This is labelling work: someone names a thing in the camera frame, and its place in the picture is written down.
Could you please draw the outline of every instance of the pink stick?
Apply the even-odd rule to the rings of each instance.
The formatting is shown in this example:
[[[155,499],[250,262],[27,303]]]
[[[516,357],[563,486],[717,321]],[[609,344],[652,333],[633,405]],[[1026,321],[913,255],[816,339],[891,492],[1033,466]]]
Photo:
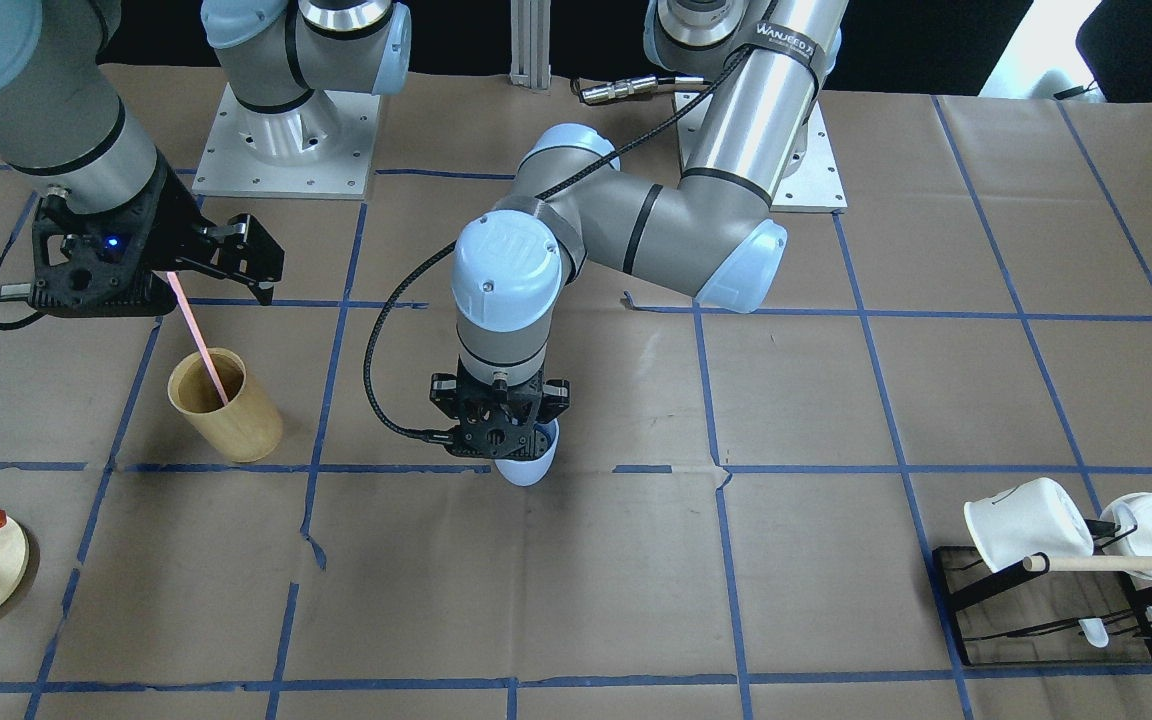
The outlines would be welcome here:
[[[180,278],[172,270],[168,270],[165,274],[168,278],[168,283],[172,285],[172,290],[177,294],[180,313],[184,316],[184,323],[189,325],[189,334],[192,334],[194,343],[198,346],[198,355],[202,356],[202,364],[207,366],[207,374],[211,376],[211,382],[215,385],[215,392],[220,395],[220,404],[228,406],[229,396],[225,395],[225,387],[220,384],[220,374],[217,373],[217,364],[212,363],[211,353],[207,353],[207,343],[202,342],[202,331],[198,329],[198,320],[189,306],[189,300],[184,296],[184,288],[180,287]]]

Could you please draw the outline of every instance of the wooden handle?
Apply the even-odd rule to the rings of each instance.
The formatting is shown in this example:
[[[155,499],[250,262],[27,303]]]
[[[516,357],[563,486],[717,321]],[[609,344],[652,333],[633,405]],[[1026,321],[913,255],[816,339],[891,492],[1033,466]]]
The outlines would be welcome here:
[[[1062,571],[1126,571],[1152,573],[1152,556],[1126,558],[1121,555],[1092,555],[1089,558],[1045,558],[1030,555],[1023,560],[1030,573]]]

